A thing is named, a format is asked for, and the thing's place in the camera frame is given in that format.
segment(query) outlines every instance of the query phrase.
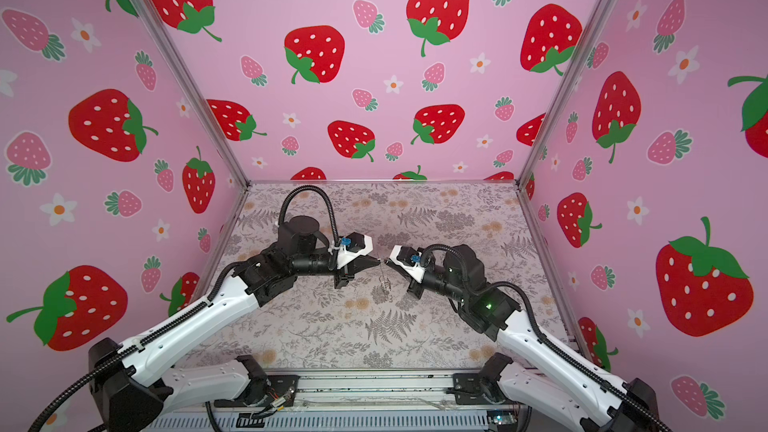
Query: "floral patterned tabletop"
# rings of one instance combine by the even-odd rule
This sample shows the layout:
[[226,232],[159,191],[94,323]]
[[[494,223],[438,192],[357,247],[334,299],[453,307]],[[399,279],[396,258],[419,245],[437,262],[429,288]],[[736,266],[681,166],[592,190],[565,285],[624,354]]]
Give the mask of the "floral patterned tabletop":
[[[258,254],[276,237],[280,205],[295,183],[254,184],[219,270]],[[469,182],[328,182],[339,233],[371,235],[371,255],[393,245],[467,244],[490,282],[511,280],[528,293],[539,323],[561,340],[566,332],[531,241],[513,185]],[[331,235],[320,196],[302,192],[286,218],[308,215]],[[385,265],[334,290],[331,277],[301,277],[263,309],[226,326],[192,350],[185,367],[252,354],[264,368],[476,368],[500,348],[471,330],[446,298],[408,283]]]

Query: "green strawberry stem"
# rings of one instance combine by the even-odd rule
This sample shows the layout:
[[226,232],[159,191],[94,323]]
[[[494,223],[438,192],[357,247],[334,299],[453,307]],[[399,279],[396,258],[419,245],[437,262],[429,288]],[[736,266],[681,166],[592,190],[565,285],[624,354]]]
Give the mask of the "green strawberry stem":
[[6,322],[8,322],[8,323],[11,323],[11,322],[13,322],[13,321],[14,321],[14,320],[16,320],[17,318],[19,318],[19,317],[23,316],[23,315],[24,315],[24,314],[26,314],[26,313],[29,313],[29,312],[34,312],[34,311],[39,311],[39,310],[42,310],[42,309],[43,309],[43,307],[42,307],[42,306],[41,306],[41,307],[31,307],[31,308],[26,308],[26,309],[24,309],[23,311],[18,311],[18,312],[14,312],[13,314],[10,314],[9,316],[7,316],[7,317],[5,318],[5,321],[6,321]]

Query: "black cable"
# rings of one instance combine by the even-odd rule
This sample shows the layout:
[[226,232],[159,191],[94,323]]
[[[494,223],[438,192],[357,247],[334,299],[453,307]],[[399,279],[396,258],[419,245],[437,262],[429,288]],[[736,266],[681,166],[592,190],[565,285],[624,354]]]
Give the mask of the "black cable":
[[288,192],[288,196],[286,196],[285,200],[283,200],[283,205],[280,207],[280,214],[277,216],[277,226],[282,226],[283,222],[286,220],[286,212],[288,212],[288,205],[290,205],[290,201],[292,201],[294,197],[307,190],[317,192],[322,197],[322,200],[326,203],[326,207],[328,208],[328,219],[331,222],[331,233],[333,234],[333,256],[331,257],[331,262],[328,264],[328,269],[336,270],[336,262],[339,256],[338,247],[341,245],[341,239],[339,238],[339,229],[336,228],[336,216],[333,215],[333,204],[331,204],[331,199],[328,197],[328,194],[326,194],[326,192],[320,187],[311,185],[298,186],[292,191]]

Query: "white flower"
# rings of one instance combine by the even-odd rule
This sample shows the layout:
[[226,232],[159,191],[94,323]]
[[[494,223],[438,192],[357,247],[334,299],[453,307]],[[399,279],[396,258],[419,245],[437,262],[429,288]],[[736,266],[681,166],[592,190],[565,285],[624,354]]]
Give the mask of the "white flower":
[[190,105],[185,98],[182,97],[180,101],[176,102],[176,107],[179,108],[180,116],[190,118]]
[[18,76],[10,70],[0,70],[0,93],[8,97],[13,97],[11,82],[16,80],[17,77]]
[[629,322],[627,322],[627,326],[629,328],[633,328],[635,332],[638,333],[638,337],[643,337],[643,331],[649,331],[650,326],[648,325],[648,322],[643,320],[643,311],[633,311],[632,309],[628,308],[627,312],[629,312]]
[[83,46],[88,52],[94,49],[94,46],[100,47],[101,42],[94,35],[94,27],[92,24],[80,24],[80,21],[72,17],[72,38],[78,42],[82,42]]
[[292,113],[292,114],[283,113],[283,123],[288,124],[291,129],[295,129],[296,124],[301,124],[301,120],[298,120],[296,118],[295,113]]
[[627,207],[629,207],[629,213],[627,214],[627,220],[634,219],[639,226],[643,225],[643,216],[647,216],[650,210],[648,207],[643,207],[643,198],[638,197],[638,200],[632,202],[627,201]]
[[576,287],[579,285],[579,281],[576,278],[576,272],[569,272],[568,273],[568,283],[571,284],[571,287],[576,290]]
[[472,68],[469,70],[469,72],[485,73],[485,66],[491,63],[491,61],[485,58],[485,52],[483,52],[478,57],[470,59],[469,63],[472,64]]
[[488,146],[491,145],[491,142],[493,142],[493,139],[489,139],[488,134],[485,134],[483,137],[478,139],[478,148],[485,147],[485,149],[487,149]]
[[45,421],[45,424],[40,429],[40,432],[52,432],[56,427],[61,427],[67,423],[67,416],[64,414],[64,411],[69,408],[70,400],[71,398],[66,399],[64,403],[60,405],[55,412],[53,412],[51,417]]
[[168,235],[168,229],[170,228],[170,224],[166,224],[163,222],[162,218],[158,219],[158,226],[152,227],[152,232],[154,232],[157,237],[155,237],[155,240],[158,242],[163,240],[164,238],[170,238]]
[[390,80],[385,80],[384,85],[386,86],[386,92],[394,92],[399,94],[400,93],[400,87],[402,87],[402,82],[398,81],[397,76],[392,76]]
[[647,5],[643,5],[639,0],[634,5],[634,8],[627,12],[627,31],[629,29],[637,29],[640,26],[640,18],[645,14]]
[[77,202],[74,200],[66,202],[64,197],[62,197],[62,194],[56,192],[53,194],[53,203],[43,204],[40,206],[40,210],[51,215],[50,223],[52,226],[55,226],[62,220],[65,222],[74,222],[72,211],[77,206]]
[[695,46],[688,53],[682,50],[675,56],[675,62],[677,62],[670,69],[669,76],[677,76],[677,85],[683,83],[688,72],[694,72],[699,69],[699,62],[694,60],[696,54],[699,52],[699,46]]

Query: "pink wallpaper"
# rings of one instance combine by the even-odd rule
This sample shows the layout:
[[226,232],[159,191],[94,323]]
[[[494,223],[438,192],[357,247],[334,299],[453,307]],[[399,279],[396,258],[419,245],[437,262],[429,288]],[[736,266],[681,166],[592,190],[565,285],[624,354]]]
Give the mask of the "pink wallpaper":
[[[92,344],[184,306],[237,190],[128,0],[0,10],[0,429],[26,430]],[[45,429],[100,423],[82,391]]]
[[762,430],[766,0],[619,0],[532,203],[596,364],[673,430]]
[[595,0],[152,0],[253,180],[519,174]]

